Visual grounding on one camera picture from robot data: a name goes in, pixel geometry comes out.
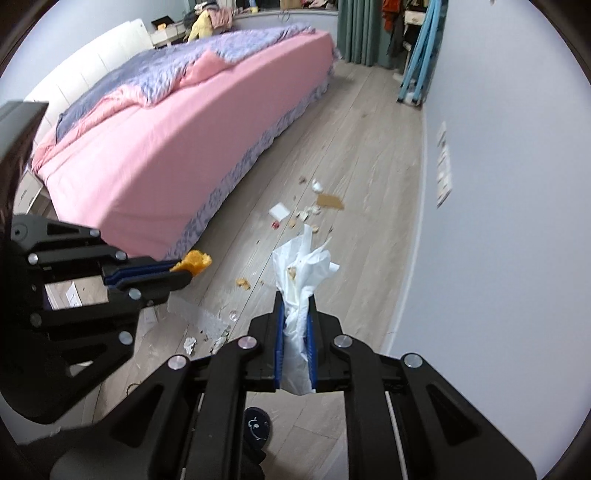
purple blanket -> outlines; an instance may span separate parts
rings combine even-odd
[[[227,62],[237,63],[282,40],[300,33],[314,32],[314,28],[307,24],[264,30],[240,30],[191,43],[140,52],[101,78],[60,115],[56,143],[64,138],[105,95],[121,86],[138,87],[145,96],[146,105],[155,105],[170,95],[178,79],[183,77],[187,66],[192,65],[206,50],[216,53]]]

wooden floor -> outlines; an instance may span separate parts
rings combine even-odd
[[[340,318],[343,330],[381,347],[392,318],[410,247],[421,157],[420,113],[396,102],[391,72],[338,64],[329,91],[263,153],[210,222],[197,247],[213,265],[183,291],[171,310],[156,309],[158,325],[138,339],[134,358],[102,385],[95,420],[119,403],[129,385],[143,381],[187,336],[197,338],[194,358],[215,340],[205,324],[230,324],[243,335],[251,318],[272,310],[271,252],[302,230],[284,220],[271,228],[269,208],[283,202],[295,212],[314,204],[312,179],[343,199],[345,210],[323,209],[307,223],[320,230],[316,246],[331,238],[339,272],[316,293],[319,310]],[[306,182],[300,184],[300,177]],[[250,290],[238,288],[245,277]],[[189,306],[183,314],[178,305]],[[238,316],[232,322],[233,314]],[[270,480],[311,478],[344,429],[342,394],[296,397],[254,394],[248,403],[269,412],[272,439],[263,469]]]

wall outlet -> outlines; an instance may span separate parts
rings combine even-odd
[[[452,192],[452,162],[447,144],[443,145],[437,159],[437,208]]]
[[[445,142],[445,135],[447,133],[447,125],[445,122],[441,124],[439,127],[439,131],[437,131],[437,146],[441,147]]]

pink bed sheet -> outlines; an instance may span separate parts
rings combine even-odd
[[[285,40],[153,108],[126,108],[38,175],[60,220],[99,228],[131,256],[163,258],[245,152],[332,63],[328,33]]]

drawer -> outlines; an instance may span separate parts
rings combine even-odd
[[[150,34],[150,39],[154,45],[158,43],[162,43],[168,40],[168,35],[166,30],[156,30]]]
[[[35,175],[30,171],[25,171],[21,182],[17,188],[17,195],[14,197],[14,208],[13,212],[17,213],[28,213],[41,190],[43,184]]]

